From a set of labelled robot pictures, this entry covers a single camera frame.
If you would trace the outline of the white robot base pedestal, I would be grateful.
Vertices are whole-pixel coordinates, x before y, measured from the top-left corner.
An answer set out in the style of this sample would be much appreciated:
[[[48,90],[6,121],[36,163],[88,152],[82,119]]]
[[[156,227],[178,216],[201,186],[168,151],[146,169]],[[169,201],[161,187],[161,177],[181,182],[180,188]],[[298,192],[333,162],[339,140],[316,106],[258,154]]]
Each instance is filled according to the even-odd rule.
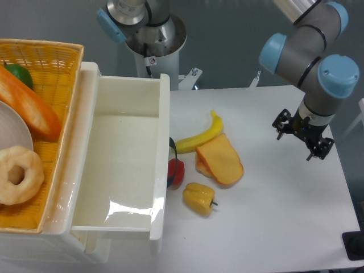
[[[187,40],[183,21],[171,13],[169,1],[107,1],[97,21],[114,42],[134,55],[141,78],[169,75],[171,90],[194,90],[202,70],[180,74],[180,51]]]

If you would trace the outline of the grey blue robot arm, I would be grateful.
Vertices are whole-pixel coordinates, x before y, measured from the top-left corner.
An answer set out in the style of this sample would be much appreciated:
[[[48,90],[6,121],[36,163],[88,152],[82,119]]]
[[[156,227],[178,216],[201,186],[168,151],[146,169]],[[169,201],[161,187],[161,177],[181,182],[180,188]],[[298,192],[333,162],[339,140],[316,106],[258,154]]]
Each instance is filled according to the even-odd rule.
[[[304,92],[295,114],[287,109],[272,125],[278,136],[292,134],[303,141],[309,158],[325,159],[334,140],[322,133],[342,103],[351,96],[358,80],[359,68],[342,55],[323,57],[348,25],[343,5],[329,1],[275,1],[278,9],[291,21],[296,31],[286,36],[274,34],[259,55],[262,67]]]

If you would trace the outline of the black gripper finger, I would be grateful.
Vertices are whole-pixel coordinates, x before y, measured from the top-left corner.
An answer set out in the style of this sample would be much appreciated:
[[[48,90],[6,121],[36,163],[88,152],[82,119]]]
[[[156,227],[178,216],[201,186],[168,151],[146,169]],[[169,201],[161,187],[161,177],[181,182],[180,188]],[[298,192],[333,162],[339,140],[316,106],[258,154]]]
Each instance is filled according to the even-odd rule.
[[[310,150],[307,160],[311,160],[312,158],[324,160],[330,153],[331,148],[334,145],[334,140],[332,138],[320,138],[319,140],[308,139],[305,143],[307,148]]]
[[[278,133],[277,140],[280,140],[284,134],[292,134],[291,113],[287,109],[283,109],[273,121],[272,126]]]

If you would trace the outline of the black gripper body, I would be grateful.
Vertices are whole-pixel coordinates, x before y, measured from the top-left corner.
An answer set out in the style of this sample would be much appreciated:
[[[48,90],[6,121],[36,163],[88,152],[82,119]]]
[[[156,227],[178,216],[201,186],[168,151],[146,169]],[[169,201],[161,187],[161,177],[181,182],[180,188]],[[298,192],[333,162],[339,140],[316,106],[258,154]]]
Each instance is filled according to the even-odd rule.
[[[309,117],[302,117],[298,111],[292,117],[287,114],[286,134],[293,134],[295,137],[302,140],[308,148],[317,148],[322,141],[322,133],[327,125],[316,126],[309,123]]]

